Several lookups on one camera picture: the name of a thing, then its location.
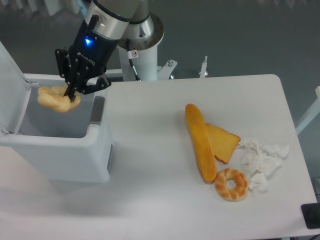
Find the black cable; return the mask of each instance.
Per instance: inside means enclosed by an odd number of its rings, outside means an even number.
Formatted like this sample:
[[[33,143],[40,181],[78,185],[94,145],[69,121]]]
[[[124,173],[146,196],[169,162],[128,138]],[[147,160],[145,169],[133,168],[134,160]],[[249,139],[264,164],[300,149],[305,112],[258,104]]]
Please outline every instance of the black cable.
[[[130,51],[130,49],[129,49],[129,44],[130,44],[130,39],[127,38],[127,39],[126,39],[126,51],[127,51],[127,52]],[[129,63],[130,63],[130,66],[131,66],[131,68],[132,68],[132,70],[133,70],[133,74],[134,74],[134,76],[135,76],[135,80],[136,80],[136,81],[141,81],[141,78],[138,76],[137,70],[136,70],[136,68],[135,68],[135,66],[134,66],[134,62],[132,61],[131,58],[129,58]]]
[[[311,237],[309,240],[314,240],[314,239],[316,239],[316,238],[319,237],[319,236],[320,236],[320,234],[314,235],[314,236]]]

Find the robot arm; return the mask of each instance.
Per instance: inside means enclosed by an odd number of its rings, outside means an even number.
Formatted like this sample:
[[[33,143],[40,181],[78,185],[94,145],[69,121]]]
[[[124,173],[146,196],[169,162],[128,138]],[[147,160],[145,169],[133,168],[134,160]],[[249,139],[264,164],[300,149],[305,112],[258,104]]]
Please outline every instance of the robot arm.
[[[65,96],[90,94],[111,85],[105,76],[107,62],[130,21],[147,18],[146,0],[93,0],[69,49],[56,49],[59,74],[68,85]],[[89,79],[100,76],[95,85]]]

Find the gray floor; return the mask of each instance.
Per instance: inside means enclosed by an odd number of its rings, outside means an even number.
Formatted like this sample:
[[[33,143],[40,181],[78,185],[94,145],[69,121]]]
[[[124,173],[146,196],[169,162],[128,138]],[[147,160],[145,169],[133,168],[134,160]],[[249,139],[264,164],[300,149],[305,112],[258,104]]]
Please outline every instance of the gray floor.
[[[278,75],[294,123],[316,100],[319,0],[151,0],[150,8],[165,27],[158,64],[178,61],[176,78],[197,77],[208,55],[211,77]],[[72,44],[82,20],[66,10],[50,17],[44,6],[32,14],[0,3],[0,41],[24,73],[58,74],[53,51]],[[116,54],[108,68],[120,68]],[[310,176],[320,176],[320,116],[299,140]]]

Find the crumpled tissue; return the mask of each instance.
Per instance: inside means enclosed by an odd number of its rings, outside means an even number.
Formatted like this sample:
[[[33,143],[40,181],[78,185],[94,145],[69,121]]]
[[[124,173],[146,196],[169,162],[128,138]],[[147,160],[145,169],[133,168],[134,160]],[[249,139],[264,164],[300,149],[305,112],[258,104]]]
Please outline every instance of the crumpled tissue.
[[[251,149],[246,153],[241,163],[249,179],[249,188],[254,194],[267,191],[267,178],[278,167],[282,160],[288,155],[290,146],[262,145],[255,138],[245,139],[238,143],[236,149]]]

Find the white tabletop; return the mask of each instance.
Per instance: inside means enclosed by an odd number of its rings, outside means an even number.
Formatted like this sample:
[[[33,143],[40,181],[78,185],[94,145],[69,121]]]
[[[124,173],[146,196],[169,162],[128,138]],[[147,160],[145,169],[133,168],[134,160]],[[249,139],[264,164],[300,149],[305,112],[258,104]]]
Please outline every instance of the white tabletop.
[[[315,235],[300,206],[316,202],[280,80],[274,75],[119,82],[108,90],[115,146],[106,183],[49,181],[0,147],[0,239],[251,240]],[[242,138],[289,144],[268,192],[223,200],[204,184],[186,104]],[[240,164],[237,149],[229,164]]]

